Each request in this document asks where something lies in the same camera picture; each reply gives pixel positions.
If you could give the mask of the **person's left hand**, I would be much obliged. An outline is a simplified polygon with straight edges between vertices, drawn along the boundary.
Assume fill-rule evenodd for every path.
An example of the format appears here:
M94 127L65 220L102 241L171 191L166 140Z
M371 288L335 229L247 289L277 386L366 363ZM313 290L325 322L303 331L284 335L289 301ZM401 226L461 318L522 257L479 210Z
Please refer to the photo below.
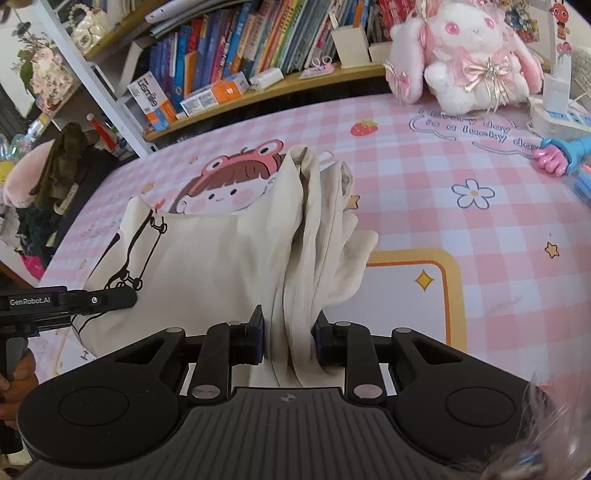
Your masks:
M18 362L13 379L1 377L0 419L13 430L17 429L18 411L25 397L37 386L36 360L30 349Z

